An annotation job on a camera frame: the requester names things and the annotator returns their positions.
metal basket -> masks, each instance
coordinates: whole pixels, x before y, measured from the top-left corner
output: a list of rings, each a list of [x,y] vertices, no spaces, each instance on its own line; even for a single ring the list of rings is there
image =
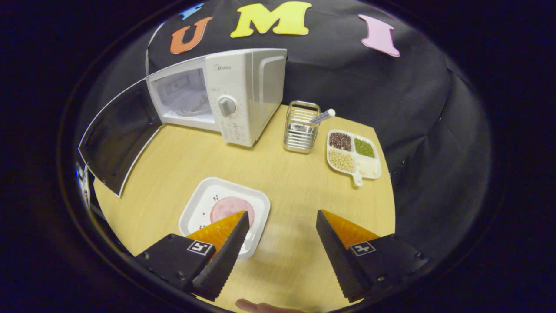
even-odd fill
[[[317,104],[303,101],[292,101],[287,108],[286,126],[284,128],[284,149],[299,153],[309,153],[320,122],[309,122],[320,114]]]

letter m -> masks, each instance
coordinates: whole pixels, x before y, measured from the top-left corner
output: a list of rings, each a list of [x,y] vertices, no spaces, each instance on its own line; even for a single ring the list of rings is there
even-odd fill
[[[245,37],[253,34],[251,22],[259,33],[266,33],[276,21],[278,26],[272,31],[281,35],[306,35],[309,29],[305,27],[305,11],[312,7],[311,3],[288,1],[270,12],[260,3],[250,4],[237,9],[241,13],[237,28],[230,36],[232,38]]]

striped straw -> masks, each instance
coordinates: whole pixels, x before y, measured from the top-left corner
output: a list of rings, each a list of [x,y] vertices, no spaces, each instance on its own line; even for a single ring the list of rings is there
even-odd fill
[[[321,113],[319,116],[315,117],[314,119],[310,120],[310,123],[318,123],[322,120],[326,120],[331,118],[332,116],[336,115],[336,111],[334,109],[328,109],[325,112]]]

microwave control panel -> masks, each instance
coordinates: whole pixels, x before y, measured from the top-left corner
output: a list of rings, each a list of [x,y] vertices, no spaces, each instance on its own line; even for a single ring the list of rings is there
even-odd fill
[[[225,141],[253,146],[249,104],[252,102],[252,53],[229,51],[206,57],[205,83],[214,115]]]

white tray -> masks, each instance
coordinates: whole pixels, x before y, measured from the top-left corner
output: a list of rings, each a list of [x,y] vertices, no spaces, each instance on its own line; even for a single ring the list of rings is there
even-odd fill
[[[351,137],[351,150],[350,151],[341,150],[330,146],[330,134],[332,133],[342,133]],[[355,140],[354,140],[355,138],[369,143],[373,148],[375,157],[371,158],[370,156],[361,155],[357,153],[357,151],[355,150]],[[353,173],[346,172],[332,165],[329,159],[329,153],[331,151],[338,151],[339,153],[342,154],[351,155],[354,161],[354,169],[355,169],[354,172]],[[328,164],[334,170],[353,176],[353,182],[358,187],[363,186],[363,178],[377,179],[382,174],[382,168],[380,166],[380,160],[379,160],[379,153],[376,149],[375,144],[368,138],[356,134],[348,133],[347,131],[343,131],[343,130],[332,129],[328,132],[328,136],[326,137],[326,161],[328,161]]]
[[[269,216],[270,200],[258,190],[216,177],[205,178],[199,183],[189,202],[187,202],[178,222],[178,228],[183,236],[187,236],[198,231],[200,227],[208,226],[211,224],[210,217],[213,207],[218,202],[220,204],[229,203],[229,197],[241,198],[253,208],[253,217],[250,218],[253,222],[237,257],[238,260],[244,260],[255,253],[262,231],[265,228],[266,219]]]

